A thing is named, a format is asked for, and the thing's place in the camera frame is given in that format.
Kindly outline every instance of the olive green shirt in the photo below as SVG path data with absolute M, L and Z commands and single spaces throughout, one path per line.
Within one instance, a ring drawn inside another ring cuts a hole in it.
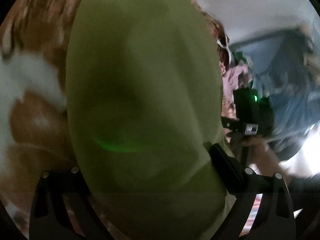
M 230 206 L 215 40 L 188 0 L 82 0 L 67 56 L 79 167 L 132 240 L 209 239 Z

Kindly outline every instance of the metal screw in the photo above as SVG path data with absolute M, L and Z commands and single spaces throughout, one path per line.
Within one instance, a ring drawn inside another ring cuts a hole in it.
M 246 174 L 249 174 L 249 175 L 253 174 L 253 169 L 245 168 L 244 171 L 245 171 Z
M 48 176 L 49 176 L 49 172 L 46 171 L 46 172 L 42 173 L 42 178 L 45 179 L 45 178 L 47 178 Z
M 72 169 L 71 169 L 71 172 L 72 173 L 77 173 L 79 171 L 79 168 L 78 167 L 73 167 Z
M 277 179 L 282 179 L 282 175 L 280 173 L 276 173 L 276 178 Z

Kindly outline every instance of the white wall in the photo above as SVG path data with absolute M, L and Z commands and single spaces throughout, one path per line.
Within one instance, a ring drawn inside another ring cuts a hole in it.
M 245 40 L 255 32 L 314 22 L 320 18 L 308 0 L 197 0 L 224 25 L 230 42 Z

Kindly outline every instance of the bright light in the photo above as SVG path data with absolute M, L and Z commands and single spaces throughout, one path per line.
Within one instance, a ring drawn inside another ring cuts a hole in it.
M 303 155 L 314 172 L 320 172 L 320 136 L 312 135 L 302 146 Z
M 296 217 L 300 214 L 301 211 L 302 211 L 302 209 L 299 209 L 299 210 L 297 210 L 297 211 L 294 211 L 294 212 L 293 212 L 294 218 L 296 218 Z

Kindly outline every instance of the black bracket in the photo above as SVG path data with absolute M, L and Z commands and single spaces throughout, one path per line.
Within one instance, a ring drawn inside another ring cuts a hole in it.
M 81 172 L 76 171 L 42 175 L 32 204 L 30 240 L 114 240 L 90 205 L 89 189 Z M 85 237 L 73 230 L 62 194 L 68 197 Z
M 245 136 L 256 135 L 258 131 L 258 125 L 252 123 L 244 123 L 235 119 L 221 117 L 221 123 L 223 128 L 228 128 L 232 131 L 239 131 Z
M 235 204 L 211 240 L 296 239 L 292 201 L 280 173 L 273 177 L 258 175 L 228 156 L 219 144 L 214 144 L 209 154 L 226 189 L 236 196 Z M 256 195 L 261 193 L 263 197 L 251 231 L 239 237 Z

